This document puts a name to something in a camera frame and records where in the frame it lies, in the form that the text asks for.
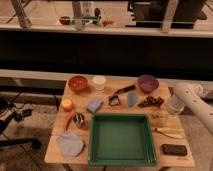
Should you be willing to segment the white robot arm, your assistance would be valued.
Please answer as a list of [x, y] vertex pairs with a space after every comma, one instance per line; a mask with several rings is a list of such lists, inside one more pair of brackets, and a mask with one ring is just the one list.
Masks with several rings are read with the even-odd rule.
[[200, 84], [179, 82], [173, 87], [166, 109], [172, 115], [179, 115], [187, 106], [213, 135], [213, 108], [201, 99], [203, 95]]

